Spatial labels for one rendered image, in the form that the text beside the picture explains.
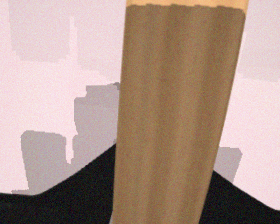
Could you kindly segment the wooden board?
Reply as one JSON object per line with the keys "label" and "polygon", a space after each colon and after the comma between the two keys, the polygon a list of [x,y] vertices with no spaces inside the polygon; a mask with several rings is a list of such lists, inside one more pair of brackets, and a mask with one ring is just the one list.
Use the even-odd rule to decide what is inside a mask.
{"label": "wooden board", "polygon": [[249,0],[127,0],[112,224],[198,224]]}

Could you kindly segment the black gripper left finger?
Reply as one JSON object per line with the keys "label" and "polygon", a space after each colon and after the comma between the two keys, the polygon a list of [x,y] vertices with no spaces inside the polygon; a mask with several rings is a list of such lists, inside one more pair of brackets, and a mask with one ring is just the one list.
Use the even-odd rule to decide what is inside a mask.
{"label": "black gripper left finger", "polygon": [[115,154],[116,143],[43,193],[0,193],[0,224],[109,224]]}

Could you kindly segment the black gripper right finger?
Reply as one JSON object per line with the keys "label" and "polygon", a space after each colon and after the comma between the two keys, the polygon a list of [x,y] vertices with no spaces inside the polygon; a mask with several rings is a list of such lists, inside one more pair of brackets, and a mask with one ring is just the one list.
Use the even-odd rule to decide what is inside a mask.
{"label": "black gripper right finger", "polygon": [[263,204],[213,170],[198,224],[280,224],[280,210]]}

